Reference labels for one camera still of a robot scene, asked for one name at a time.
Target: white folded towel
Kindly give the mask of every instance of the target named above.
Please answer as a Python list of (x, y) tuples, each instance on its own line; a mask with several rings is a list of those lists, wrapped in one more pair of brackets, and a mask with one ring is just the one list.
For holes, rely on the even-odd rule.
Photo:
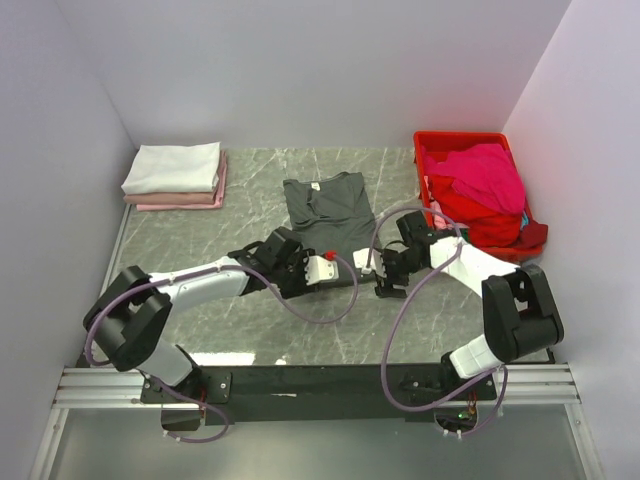
[(212, 192), (219, 162), (220, 142), (193, 147), (142, 145), (122, 190), (126, 195)]

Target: pink folded towel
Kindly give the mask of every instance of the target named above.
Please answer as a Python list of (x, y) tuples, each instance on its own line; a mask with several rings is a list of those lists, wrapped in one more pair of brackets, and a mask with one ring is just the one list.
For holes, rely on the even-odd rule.
[[(151, 212), (157, 210), (207, 210), (207, 209), (216, 209), (222, 207), (222, 201), (224, 200), (224, 190), (225, 185), (227, 183), (227, 157), (220, 157), (220, 171), (218, 173), (220, 180), (218, 181), (218, 189), (216, 190), (215, 196), (213, 198), (213, 203), (191, 203), (191, 204), (178, 204), (178, 203), (167, 203), (167, 204), (148, 204), (148, 203), (140, 203), (136, 205), (136, 208), (139, 212)], [(146, 195), (137, 195), (137, 196), (158, 196), (158, 195), (201, 195), (195, 193), (149, 193)]]
[(213, 192), (184, 192), (184, 193), (139, 193), (135, 195), (125, 195), (124, 201), (133, 204), (145, 205), (193, 205), (197, 203), (213, 204), (216, 192), (220, 187), (223, 165), (227, 163), (227, 154), (220, 152), (220, 162), (218, 163), (218, 185)]

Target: red cloth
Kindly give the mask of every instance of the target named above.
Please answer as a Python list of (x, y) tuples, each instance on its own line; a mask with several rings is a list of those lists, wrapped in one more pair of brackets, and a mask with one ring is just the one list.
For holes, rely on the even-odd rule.
[(474, 145), (464, 152), (449, 152), (445, 162), (437, 162), (427, 154), (425, 173), (454, 177), (456, 192), (495, 212), (521, 215), (524, 211), (524, 185), (511, 152), (497, 143)]
[(529, 219), (529, 224), (525, 226), (516, 242), (511, 245), (513, 248), (534, 248), (538, 245), (544, 245), (547, 241), (549, 226), (544, 223), (538, 223)]
[(457, 193), (453, 177), (429, 175), (429, 190), (442, 213), (469, 226), (469, 239), (476, 247), (507, 247), (520, 235), (522, 214), (504, 215)]

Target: white wall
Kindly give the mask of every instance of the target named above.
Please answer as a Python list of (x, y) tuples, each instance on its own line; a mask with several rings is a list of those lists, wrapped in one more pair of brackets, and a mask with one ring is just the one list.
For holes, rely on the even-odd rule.
[(0, 2), (0, 478), (25, 478), (77, 357), (133, 145), (48, 0)]
[(58, 0), (136, 144), (501, 130), (569, 0)]
[(640, 3), (573, 0), (505, 127), (608, 478), (638, 478)]

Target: glass panel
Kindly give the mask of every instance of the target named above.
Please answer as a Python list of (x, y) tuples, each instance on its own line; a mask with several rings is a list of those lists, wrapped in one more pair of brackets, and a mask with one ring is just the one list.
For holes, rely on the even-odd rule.
[[(205, 432), (215, 432), (208, 427)], [(157, 410), (76, 410), (52, 479), (584, 479), (562, 406), (505, 407), (459, 442), (402, 420), (248, 423), (209, 445), (161, 435)]]

